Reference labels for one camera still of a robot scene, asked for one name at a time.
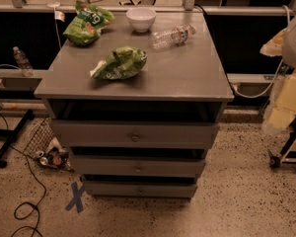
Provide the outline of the black metal stand leg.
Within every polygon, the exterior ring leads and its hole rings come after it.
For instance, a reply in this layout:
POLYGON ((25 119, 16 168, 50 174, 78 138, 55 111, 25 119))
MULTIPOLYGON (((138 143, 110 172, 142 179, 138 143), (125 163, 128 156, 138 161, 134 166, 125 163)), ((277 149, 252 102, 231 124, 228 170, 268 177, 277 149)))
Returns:
POLYGON ((7 166, 7 161, 3 160, 2 157, 5 155, 6 151, 9 149, 11 144, 16 141, 19 133, 22 131, 27 122, 29 120, 33 120, 34 118, 34 112, 32 110, 27 110, 22 119, 19 121, 19 123, 13 130, 0 129, 0 139, 5 139, 5 142, 0 148, 0 168, 5 168, 7 166))

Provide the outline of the grey bottom drawer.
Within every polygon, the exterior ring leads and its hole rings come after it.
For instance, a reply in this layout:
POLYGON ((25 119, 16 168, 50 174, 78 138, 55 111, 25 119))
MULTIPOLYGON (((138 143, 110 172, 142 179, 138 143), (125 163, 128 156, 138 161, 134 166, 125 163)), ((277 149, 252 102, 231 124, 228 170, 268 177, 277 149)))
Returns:
POLYGON ((87 193, 96 197, 192 198, 197 185, 85 181, 84 188, 87 193))

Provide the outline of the clear plastic bottle lying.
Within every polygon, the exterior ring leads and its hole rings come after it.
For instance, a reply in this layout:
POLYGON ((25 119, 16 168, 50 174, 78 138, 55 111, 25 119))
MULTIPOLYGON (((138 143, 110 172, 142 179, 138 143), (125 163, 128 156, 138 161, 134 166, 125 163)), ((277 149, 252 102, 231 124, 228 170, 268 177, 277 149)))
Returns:
POLYGON ((154 49, 164 49, 173 45, 181 45, 196 33, 192 25, 179 25, 151 34, 151 45, 154 49))

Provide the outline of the grey drawer cabinet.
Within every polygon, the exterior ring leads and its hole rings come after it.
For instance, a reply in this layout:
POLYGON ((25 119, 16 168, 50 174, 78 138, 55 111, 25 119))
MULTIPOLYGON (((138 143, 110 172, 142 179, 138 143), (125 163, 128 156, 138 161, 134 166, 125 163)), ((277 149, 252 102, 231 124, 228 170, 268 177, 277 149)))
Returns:
MULTIPOLYGON (((155 50, 149 34, 132 30, 124 12, 94 44, 81 48, 66 42, 36 89, 56 120, 218 123, 233 93, 201 13, 160 12, 153 30, 180 24, 195 26, 186 44, 155 50), (134 46, 147 53, 142 71, 122 81, 93 79, 90 71, 115 48, 134 46)), ((72 156, 204 160, 209 149, 66 147, 72 156)), ((85 181, 136 184, 196 185, 187 177, 109 176, 80 174, 85 181)))

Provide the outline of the grey top drawer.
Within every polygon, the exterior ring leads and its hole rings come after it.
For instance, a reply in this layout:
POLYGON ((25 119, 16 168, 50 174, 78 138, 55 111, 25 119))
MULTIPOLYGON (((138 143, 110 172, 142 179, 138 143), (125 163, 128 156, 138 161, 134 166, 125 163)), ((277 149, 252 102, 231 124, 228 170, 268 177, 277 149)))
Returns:
POLYGON ((52 130, 66 147, 209 149, 217 123, 54 120, 52 130))

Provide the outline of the white bowl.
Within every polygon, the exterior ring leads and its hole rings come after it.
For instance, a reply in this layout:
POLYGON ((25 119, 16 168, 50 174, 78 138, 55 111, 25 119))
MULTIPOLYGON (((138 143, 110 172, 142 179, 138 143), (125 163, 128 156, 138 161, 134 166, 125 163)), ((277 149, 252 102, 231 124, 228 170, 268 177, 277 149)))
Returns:
POLYGON ((137 33, 146 33, 154 24, 157 13, 149 8, 136 7, 126 12, 126 19, 137 33))

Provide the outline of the grey drawer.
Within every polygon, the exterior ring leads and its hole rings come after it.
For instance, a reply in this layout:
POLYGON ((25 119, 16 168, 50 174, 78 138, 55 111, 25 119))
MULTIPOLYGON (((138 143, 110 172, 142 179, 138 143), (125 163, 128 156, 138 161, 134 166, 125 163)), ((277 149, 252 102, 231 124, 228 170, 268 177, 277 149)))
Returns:
POLYGON ((73 169, 86 175, 150 176, 150 177, 199 177, 204 160, 175 161, 168 159, 143 159, 122 157, 72 156, 73 169))
POLYGON ((66 147, 209 149, 217 123, 54 120, 52 130, 66 147))
POLYGON ((84 188, 87 193, 96 197, 192 198, 197 185, 85 181, 84 188))

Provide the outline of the green chip bag rear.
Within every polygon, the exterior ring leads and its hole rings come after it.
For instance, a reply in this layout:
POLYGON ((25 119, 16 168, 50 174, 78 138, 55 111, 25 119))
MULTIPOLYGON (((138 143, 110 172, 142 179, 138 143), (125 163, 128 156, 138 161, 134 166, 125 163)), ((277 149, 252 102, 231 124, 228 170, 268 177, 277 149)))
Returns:
POLYGON ((112 24, 114 14, 104 8, 82 0, 77 0, 76 17, 71 21, 63 35, 78 46, 86 46, 96 41, 102 29, 112 24))

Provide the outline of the green chip bag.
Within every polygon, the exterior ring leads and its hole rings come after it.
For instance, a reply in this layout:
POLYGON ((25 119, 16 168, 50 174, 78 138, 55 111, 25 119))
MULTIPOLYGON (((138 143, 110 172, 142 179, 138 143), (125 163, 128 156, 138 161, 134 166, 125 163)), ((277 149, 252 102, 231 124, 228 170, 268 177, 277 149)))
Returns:
POLYGON ((136 76, 147 61, 147 53, 137 47, 114 49, 90 71, 93 79, 125 80, 136 76))
POLYGON ((114 14, 104 8, 82 0, 77 0, 76 17, 71 21, 63 35, 78 46, 86 46, 96 41, 102 29, 112 24, 114 14))

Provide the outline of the upright water bottle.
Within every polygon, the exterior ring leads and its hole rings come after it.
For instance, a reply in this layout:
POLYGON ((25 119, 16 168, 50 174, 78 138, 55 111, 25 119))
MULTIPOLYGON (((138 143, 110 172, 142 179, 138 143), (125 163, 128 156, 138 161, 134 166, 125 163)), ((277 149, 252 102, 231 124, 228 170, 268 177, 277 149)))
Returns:
POLYGON ((23 75, 25 77, 31 77, 34 74, 34 70, 26 54, 22 50, 20 50, 17 46, 14 46, 13 56, 18 66, 21 68, 23 75))

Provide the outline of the blue tape cross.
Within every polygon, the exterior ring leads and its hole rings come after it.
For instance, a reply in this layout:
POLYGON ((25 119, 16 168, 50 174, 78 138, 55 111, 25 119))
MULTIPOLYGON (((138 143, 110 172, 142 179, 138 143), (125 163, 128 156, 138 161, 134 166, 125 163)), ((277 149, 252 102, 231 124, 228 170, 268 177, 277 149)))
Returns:
POLYGON ((71 189, 72 189, 72 193, 73 193, 73 198, 66 205, 65 209, 67 211, 69 211, 73 207, 76 207, 77 212, 81 213, 84 209, 83 203, 82 203, 82 195, 85 190, 83 187, 79 188, 78 184, 76 182, 71 184, 71 189))

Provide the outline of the grey middle drawer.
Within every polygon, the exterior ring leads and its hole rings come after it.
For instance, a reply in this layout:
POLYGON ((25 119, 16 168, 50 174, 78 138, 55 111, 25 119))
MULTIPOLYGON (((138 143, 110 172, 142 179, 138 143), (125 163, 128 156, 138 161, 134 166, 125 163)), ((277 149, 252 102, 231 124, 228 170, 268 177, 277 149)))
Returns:
POLYGON ((175 161, 168 159, 143 159, 122 157, 72 156, 73 169, 86 175, 150 176, 150 177, 199 177, 204 160, 175 161))

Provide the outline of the green chip bag front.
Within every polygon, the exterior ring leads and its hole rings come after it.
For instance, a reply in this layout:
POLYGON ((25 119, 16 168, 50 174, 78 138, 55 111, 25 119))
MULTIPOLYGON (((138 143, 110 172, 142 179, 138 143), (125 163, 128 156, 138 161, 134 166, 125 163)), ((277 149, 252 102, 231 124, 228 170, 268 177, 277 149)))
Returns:
POLYGON ((93 79, 125 80, 136 76, 147 61, 147 53, 137 47, 114 49, 90 71, 93 79))

